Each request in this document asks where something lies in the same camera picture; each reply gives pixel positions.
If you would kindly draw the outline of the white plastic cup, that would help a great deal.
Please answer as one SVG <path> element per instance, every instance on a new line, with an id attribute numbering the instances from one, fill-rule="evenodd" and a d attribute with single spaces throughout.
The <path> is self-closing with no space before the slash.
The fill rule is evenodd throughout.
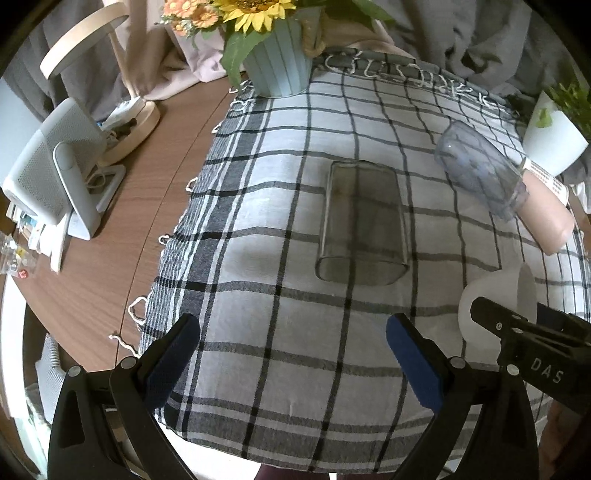
<path id="1" fill-rule="evenodd" d="M 467 361 L 497 367 L 500 339 L 477 324 L 470 314 L 471 305 L 478 297 L 492 300 L 536 324 L 538 299 L 530 267 L 526 263 L 519 263 L 487 273 L 470 282 L 460 299 L 458 322 L 467 343 Z"/>

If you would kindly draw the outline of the pink plastic cup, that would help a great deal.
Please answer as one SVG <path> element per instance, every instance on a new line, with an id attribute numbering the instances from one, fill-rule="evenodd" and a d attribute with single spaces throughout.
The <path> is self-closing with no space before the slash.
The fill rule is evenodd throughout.
<path id="1" fill-rule="evenodd" d="M 523 183 L 528 197 L 518 216 L 541 250 L 556 254 L 573 234 L 575 219 L 558 197 L 532 172 L 525 170 Z"/>

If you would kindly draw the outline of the patterned paper cup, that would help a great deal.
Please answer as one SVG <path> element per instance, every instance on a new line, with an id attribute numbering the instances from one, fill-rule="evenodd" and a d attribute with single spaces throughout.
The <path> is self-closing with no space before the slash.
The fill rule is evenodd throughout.
<path id="1" fill-rule="evenodd" d="M 530 171 L 534 174 L 554 195 L 560 200 L 563 205 L 567 205 L 569 201 L 569 190 L 557 178 L 548 173 L 545 169 L 540 167 L 529 158 L 525 157 L 521 163 L 523 171 Z"/>

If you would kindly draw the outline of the clear grey square cup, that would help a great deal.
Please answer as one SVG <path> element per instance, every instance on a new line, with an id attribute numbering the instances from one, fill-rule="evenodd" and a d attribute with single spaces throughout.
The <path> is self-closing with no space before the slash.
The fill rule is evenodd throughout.
<path id="1" fill-rule="evenodd" d="M 356 286 L 388 286 L 409 269 L 404 208 L 394 169 L 369 161 L 329 167 L 315 275 Z"/>

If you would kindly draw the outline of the white mesh chair back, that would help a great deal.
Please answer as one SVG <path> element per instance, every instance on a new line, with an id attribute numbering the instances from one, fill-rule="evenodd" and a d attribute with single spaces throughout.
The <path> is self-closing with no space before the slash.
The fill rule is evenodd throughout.
<path id="1" fill-rule="evenodd" d="M 37 381 L 26 388 L 27 401 L 36 414 L 52 425 L 66 372 L 61 365 L 59 345 L 49 334 L 45 335 L 41 358 L 35 362 L 35 373 Z"/>

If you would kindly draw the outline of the clear acrylic organizer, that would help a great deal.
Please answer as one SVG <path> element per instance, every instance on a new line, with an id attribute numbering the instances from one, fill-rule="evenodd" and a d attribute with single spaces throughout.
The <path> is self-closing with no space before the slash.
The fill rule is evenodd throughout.
<path id="1" fill-rule="evenodd" d="M 37 269 L 37 257 L 3 232 L 1 236 L 1 273 L 18 279 L 32 277 Z"/>

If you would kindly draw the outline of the white pot green plant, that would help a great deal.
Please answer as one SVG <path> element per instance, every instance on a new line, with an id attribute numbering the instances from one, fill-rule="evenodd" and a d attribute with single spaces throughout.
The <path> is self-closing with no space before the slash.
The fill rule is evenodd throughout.
<path id="1" fill-rule="evenodd" d="M 550 175 L 566 171 L 590 145 L 589 87 L 573 81 L 549 86 L 539 95 L 523 149 Z"/>

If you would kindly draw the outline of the stack of books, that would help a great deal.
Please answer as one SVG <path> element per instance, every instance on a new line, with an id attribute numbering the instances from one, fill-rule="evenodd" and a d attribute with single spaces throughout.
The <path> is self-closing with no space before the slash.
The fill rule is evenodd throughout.
<path id="1" fill-rule="evenodd" d="M 61 271 L 71 214 L 68 211 L 57 225 L 49 225 L 25 213 L 12 201 L 6 211 L 6 216 L 16 224 L 16 234 L 11 235 L 14 240 L 35 255 L 37 263 L 41 256 L 47 257 L 50 270 L 55 273 Z"/>

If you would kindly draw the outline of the white desktop device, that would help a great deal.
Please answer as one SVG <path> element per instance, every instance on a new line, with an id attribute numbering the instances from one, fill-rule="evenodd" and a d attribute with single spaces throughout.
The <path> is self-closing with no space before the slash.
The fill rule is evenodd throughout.
<path id="1" fill-rule="evenodd" d="M 89 241 L 125 176 L 122 165 L 100 168 L 106 135 L 76 99 L 61 102 L 25 145 L 2 184 L 23 212 Z"/>

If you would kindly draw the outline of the grey curtain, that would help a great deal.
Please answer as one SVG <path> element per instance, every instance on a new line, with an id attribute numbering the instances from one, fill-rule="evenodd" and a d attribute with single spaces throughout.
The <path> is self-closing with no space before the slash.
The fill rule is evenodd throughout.
<path id="1" fill-rule="evenodd" d="M 82 82 L 46 79 L 40 63 L 71 26 L 100 1 L 60 2 L 23 40 L 1 78 L 32 115 L 43 120 Z M 583 77 L 582 65 L 553 28 L 524 1 L 383 1 L 394 17 L 380 39 L 334 46 L 414 57 L 502 96 L 535 97 Z"/>

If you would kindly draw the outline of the plaid checkered tablecloth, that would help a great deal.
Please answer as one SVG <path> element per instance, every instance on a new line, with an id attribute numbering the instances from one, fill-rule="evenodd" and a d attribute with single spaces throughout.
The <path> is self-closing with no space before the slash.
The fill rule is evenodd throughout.
<path id="1" fill-rule="evenodd" d="M 540 303 L 589 317 L 582 232 L 548 256 L 519 220 L 495 218 L 452 184 L 434 149 L 454 120 L 521 158 L 522 127 L 503 98 L 399 56 L 332 49 L 303 93 L 264 99 L 246 89 L 233 100 L 188 183 L 138 322 L 141 349 L 185 313 L 201 327 L 159 422 L 257 463 L 389 472 L 430 419 L 388 346 L 391 315 L 406 314 L 446 354 L 482 363 L 459 330 L 461 294 L 526 263 Z M 410 268 L 390 286 L 315 275 L 325 181 L 339 160 L 398 178 Z"/>

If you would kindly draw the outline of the wooden white desk lamp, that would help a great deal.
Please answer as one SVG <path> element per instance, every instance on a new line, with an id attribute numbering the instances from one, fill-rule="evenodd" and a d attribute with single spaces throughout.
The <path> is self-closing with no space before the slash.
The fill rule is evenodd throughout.
<path id="1" fill-rule="evenodd" d="M 160 120 L 157 105 L 143 98 L 130 80 L 126 52 L 116 34 L 128 17 L 125 2 L 102 1 L 61 35 L 40 63 L 48 80 L 66 76 L 82 82 L 72 95 L 90 110 L 106 137 L 100 167 L 131 154 Z"/>

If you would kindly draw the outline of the pink curtain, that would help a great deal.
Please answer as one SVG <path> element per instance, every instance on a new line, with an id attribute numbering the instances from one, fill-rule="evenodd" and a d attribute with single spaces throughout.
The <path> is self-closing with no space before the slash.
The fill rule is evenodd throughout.
<path id="1" fill-rule="evenodd" d="M 197 83 L 228 78 L 221 67 L 223 37 L 215 32 L 193 38 L 174 33 L 161 23 L 166 1 L 127 1 L 129 17 L 123 23 L 122 44 L 126 52 L 130 80 L 146 99 L 167 99 Z M 384 25 L 373 29 L 322 17 L 321 33 L 325 48 L 339 37 L 351 43 L 377 40 Z"/>

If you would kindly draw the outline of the blue vase with sunflowers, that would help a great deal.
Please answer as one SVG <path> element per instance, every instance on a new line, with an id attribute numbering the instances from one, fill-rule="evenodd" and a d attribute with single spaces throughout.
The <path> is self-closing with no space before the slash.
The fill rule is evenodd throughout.
<path id="1" fill-rule="evenodd" d="M 373 1 L 166 1 L 161 23 L 186 38 L 223 37 L 221 67 L 238 88 L 242 72 L 266 98 L 308 88 L 312 60 L 325 49 L 322 17 L 373 29 L 392 16 Z"/>

